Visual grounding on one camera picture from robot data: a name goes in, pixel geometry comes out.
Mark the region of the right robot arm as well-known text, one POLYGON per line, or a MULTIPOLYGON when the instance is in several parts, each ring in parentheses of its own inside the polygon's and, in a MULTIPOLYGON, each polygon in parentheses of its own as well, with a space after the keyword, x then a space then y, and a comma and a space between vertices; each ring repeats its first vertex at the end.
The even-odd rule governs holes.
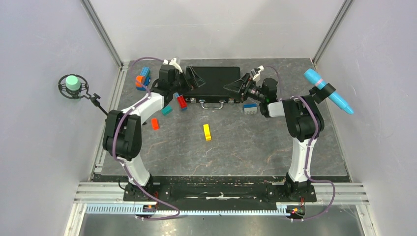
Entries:
POLYGON ((316 197, 310 176, 312 150, 324 129, 324 120, 317 104, 327 98, 334 88, 313 87, 309 95, 278 100, 277 85, 275 79, 266 78, 258 86, 253 77, 246 73, 242 78, 226 84, 224 89, 240 102, 249 97, 259 101, 261 114, 267 118, 285 117, 288 132, 293 138, 293 151, 291 165, 280 190, 291 201, 313 201, 316 197))

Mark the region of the black poker chip case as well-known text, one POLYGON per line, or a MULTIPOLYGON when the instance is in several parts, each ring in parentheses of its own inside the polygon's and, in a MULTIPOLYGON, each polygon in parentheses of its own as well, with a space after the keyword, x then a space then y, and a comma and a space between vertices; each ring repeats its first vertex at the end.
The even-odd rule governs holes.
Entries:
POLYGON ((230 91, 224 89, 226 84, 241 78, 238 66, 194 66, 193 70, 205 84, 183 95, 187 103, 240 103, 230 91))

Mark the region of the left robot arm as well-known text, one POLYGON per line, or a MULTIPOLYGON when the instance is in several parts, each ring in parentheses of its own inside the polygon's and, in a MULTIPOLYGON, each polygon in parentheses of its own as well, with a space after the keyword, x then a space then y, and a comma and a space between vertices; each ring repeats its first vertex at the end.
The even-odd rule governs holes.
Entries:
POLYGON ((135 193, 142 200, 154 196, 152 176, 140 157, 143 123, 167 107, 175 98, 175 93, 182 95, 196 90, 203 87, 207 80, 194 66, 188 66, 181 72, 174 65, 162 65, 158 78, 147 88, 143 98, 128 108, 108 112, 103 149, 121 165, 129 183, 136 187, 135 193))

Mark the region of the red blue lego block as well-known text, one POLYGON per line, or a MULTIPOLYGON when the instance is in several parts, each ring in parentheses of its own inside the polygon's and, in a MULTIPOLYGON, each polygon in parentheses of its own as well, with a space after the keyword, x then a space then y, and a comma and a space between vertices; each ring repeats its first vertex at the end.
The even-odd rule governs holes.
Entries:
POLYGON ((183 95, 180 95, 179 93, 174 93, 175 98, 177 99, 177 102, 179 104, 180 110, 185 111, 187 109, 187 104, 185 102, 185 99, 183 95))

